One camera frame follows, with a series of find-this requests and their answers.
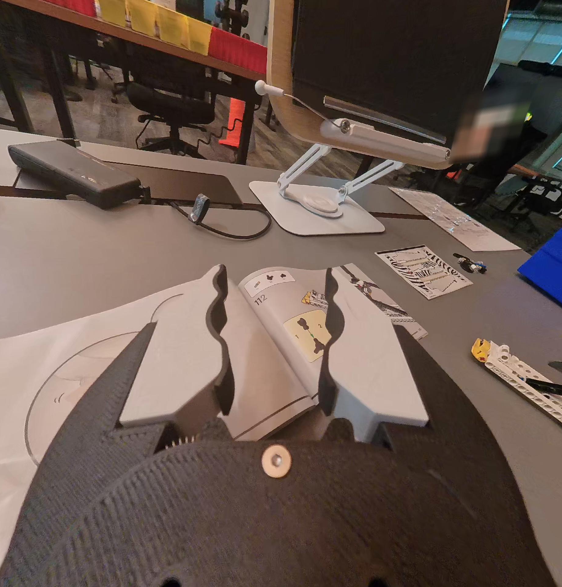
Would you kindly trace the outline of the red storage bin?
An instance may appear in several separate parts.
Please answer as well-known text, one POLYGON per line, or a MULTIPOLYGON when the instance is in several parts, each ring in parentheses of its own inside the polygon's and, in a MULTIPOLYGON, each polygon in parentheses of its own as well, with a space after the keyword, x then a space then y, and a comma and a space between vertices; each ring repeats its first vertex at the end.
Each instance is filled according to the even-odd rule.
POLYGON ((69 9, 70 11, 73 12, 77 12, 83 15, 86 15, 88 17, 92 17, 92 18, 96 18, 97 17, 97 12, 96 12, 96 7, 95 7, 95 1, 92 0, 50 0, 47 1, 50 4, 55 4, 58 6, 61 6, 63 8, 69 9))
POLYGON ((208 55, 266 77, 268 49, 220 28, 212 27, 208 55))

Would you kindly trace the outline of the yellow storage bin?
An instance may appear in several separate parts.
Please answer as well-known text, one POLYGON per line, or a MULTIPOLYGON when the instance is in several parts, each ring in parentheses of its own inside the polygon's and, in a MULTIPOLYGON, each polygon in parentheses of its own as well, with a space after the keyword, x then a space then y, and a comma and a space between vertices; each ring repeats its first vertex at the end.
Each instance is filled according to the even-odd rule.
POLYGON ((126 10, 133 31, 156 36, 157 6, 151 1, 126 1, 126 10))
POLYGON ((202 20, 187 17, 188 48, 190 51, 207 56, 213 26, 202 20))
POLYGON ((95 1, 97 16, 109 24, 126 27, 126 1, 95 1))
POLYGON ((162 41, 190 49, 189 18, 186 15, 158 5, 157 26, 162 41))

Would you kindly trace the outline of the white toy beam assembly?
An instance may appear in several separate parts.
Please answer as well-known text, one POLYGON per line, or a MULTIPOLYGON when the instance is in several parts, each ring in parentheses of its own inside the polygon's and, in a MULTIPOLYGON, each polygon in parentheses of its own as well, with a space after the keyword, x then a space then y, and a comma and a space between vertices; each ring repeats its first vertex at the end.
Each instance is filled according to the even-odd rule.
POLYGON ((551 382, 512 355, 507 345, 476 339, 471 354, 517 395, 562 428, 562 384, 551 382))

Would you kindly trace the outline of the laptop on stand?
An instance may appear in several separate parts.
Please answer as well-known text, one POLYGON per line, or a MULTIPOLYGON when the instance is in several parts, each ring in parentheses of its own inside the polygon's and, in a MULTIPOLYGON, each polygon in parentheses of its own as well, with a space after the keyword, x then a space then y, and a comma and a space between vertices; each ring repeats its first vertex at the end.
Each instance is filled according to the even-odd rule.
MULTIPOLYGON (((513 98, 484 87, 509 1, 271 1, 268 94, 295 138, 325 143, 320 125, 346 118, 451 150, 445 169, 495 151, 513 98)), ((334 149, 392 159, 385 151, 334 149)))

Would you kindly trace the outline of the pile of small toy bricks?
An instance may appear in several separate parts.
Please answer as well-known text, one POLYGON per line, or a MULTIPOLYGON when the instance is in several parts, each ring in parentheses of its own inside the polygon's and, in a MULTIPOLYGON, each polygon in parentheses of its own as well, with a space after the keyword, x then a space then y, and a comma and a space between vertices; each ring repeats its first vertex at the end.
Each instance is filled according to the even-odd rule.
POLYGON ((487 266, 480 261, 474 261, 469 257, 460 254, 460 253, 453 253, 453 257, 457 259, 458 265, 466 272, 473 274, 485 274, 487 272, 487 266))

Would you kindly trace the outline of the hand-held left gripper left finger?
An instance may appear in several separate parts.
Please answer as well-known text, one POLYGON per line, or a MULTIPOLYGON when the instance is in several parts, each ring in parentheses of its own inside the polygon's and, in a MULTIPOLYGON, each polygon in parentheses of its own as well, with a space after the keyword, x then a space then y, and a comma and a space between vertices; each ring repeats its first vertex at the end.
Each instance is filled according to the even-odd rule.
POLYGON ((227 293, 226 267, 216 265, 157 306, 122 426, 171 422, 178 429, 200 429, 230 413, 235 381, 222 337, 227 293))

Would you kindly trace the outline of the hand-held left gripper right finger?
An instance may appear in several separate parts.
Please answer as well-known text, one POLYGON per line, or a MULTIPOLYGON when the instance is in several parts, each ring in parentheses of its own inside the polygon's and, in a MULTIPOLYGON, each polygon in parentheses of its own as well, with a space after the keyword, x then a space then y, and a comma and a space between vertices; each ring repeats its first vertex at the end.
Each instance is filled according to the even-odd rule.
POLYGON ((380 424, 425 427, 427 409, 391 318, 343 269, 326 271, 324 293, 330 334, 319 376, 324 414, 347 420, 362 443, 373 440, 380 424))

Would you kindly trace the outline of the long wooden workbench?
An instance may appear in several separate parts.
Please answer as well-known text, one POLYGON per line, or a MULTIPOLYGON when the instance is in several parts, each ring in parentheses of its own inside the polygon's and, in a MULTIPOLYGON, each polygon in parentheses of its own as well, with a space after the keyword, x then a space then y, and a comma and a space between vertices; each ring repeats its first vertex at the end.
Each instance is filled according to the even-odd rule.
POLYGON ((37 28, 37 40, 47 39, 45 42, 46 49, 53 47, 55 42, 52 38, 60 34, 61 23, 64 23, 66 26, 77 26, 84 30, 94 31, 95 33, 120 39, 132 45, 144 46, 163 54, 171 55, 188 62, 198 63, 218 72, 226 73, 232 79, 230 84, 220 83, 217 76, 210 77, 207 81, 215 83, 214 88, 210 89, 210 92, 245 102, 240 142, 236 153, 236 163, 246 164, 253 128, 254 108, 260 106, 262 102, 262 97, 256 93, 254 84, 256 81, 264 80, 266 77, 240 68, 239 66, 222 62, 209 55, 203 56, 162 41, 158 34, 157 18, 156 36, 150 37, 132 30, 128 14, 126 14, 126 27, 122 28, 104 22, 98 17, 88 17, 61 6, 50 4, 47 1, 0 1, 0 8, 6 5, 14 6, 21 10, 21 16, 25 17, 31 26, 37 28))

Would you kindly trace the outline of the silver monitor stand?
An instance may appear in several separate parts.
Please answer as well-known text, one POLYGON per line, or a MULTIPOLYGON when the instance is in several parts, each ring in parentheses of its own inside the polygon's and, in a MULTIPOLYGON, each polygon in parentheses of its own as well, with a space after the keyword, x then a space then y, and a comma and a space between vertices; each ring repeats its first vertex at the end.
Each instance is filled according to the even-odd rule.
POLYGON ((451 157, 451 150, 444 145, 390 135, 346 118, 323 121, 320 132, 326 142, 315 143, 276 182, 252 181, 249 184, 277 224, 296 236, 383 233, 384 225, 355 202, 352 195, 412 160, 435 167, 448 163, 451 157), (339 188, 298 184, 297 179, 305 171, 329 154, 330 142, 344 143, 357 150, 385 151, 395 158, 375 165, 339 188))

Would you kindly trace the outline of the white printed paper sheet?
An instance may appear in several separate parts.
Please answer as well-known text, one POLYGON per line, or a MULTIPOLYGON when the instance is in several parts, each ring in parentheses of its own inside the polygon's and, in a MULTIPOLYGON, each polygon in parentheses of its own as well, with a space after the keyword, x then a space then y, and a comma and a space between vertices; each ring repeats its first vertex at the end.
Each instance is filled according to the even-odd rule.
POLYGON ((519 246, 434 193, 391 186, 388 188, 473 252, 520 250, 519 246))

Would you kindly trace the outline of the blue storage bin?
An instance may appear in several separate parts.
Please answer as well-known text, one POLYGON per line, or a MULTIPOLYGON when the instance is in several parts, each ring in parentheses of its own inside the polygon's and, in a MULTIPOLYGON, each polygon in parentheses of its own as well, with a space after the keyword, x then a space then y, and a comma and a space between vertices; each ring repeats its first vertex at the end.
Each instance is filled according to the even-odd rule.
POLYGON ((562 306, 562 228, 518 268, 518 273, 562 306))

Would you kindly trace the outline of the black office chair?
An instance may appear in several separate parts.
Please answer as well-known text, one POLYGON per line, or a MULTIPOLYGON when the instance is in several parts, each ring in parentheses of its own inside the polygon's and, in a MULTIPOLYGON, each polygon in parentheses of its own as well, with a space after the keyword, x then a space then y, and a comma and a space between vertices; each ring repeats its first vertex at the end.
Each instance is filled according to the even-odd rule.
POLYGON ((142 113, 138 117, 138 121, 145 124, 135 139, 138 150, 169 151, 176 156, 206 159, 199 152, 198 144, 193 145, 182 140, 179 131, 182 128, 205 131, 205 126, 215 120, 215 105, 213 103, 185 96, 175 97, 134 82, 127 86, 126 95, 130 104, 142 113), (148 138, 144 144, 140 145, 139 139, 150 122, 153 121, 166 124, 169 128, 169 135, 148 138))

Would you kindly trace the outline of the zebra sticker sheet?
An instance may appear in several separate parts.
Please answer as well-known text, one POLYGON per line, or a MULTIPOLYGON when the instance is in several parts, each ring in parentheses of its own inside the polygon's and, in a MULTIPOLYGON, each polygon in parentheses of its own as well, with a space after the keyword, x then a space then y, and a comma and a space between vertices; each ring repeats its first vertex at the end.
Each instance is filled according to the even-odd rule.
POLYGON ((428 300, 473 285, 426 246, 380 251, 375 255, 428 300))

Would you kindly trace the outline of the grey power brick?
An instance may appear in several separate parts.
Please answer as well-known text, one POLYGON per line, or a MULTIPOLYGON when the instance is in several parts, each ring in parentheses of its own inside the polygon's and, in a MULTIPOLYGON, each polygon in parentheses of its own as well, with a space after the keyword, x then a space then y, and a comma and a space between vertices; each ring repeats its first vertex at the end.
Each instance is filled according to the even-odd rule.
POLYGON ((145 195, 145 187, 134 175, 59 140, 11 144, 7 150, 22 171, 100 209, 145 195))

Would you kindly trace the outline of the instruction booklet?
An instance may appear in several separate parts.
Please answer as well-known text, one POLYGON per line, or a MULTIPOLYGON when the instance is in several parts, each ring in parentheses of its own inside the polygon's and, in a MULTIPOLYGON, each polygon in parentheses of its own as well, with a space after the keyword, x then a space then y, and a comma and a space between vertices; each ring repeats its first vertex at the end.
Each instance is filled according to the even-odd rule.
MULTIPOLYGON (((218 416, 234 440, 267 437, 318 404, 320 367, 330 340, 325 281, 324 270, 273 267, 239 285, 227 282, 222 337, 235 397, 230 413, 218 416)), ((181 294, 185 284, 0 339, 0 565, 28 487, 61 425, 143 327, 152 325, 157 306, 181 294)), ((110 427, 130 431, 148 425, 120 424, 127 399, 119 403, 110 427)), ((163 423, 179 436, 199 431, 163 423)))

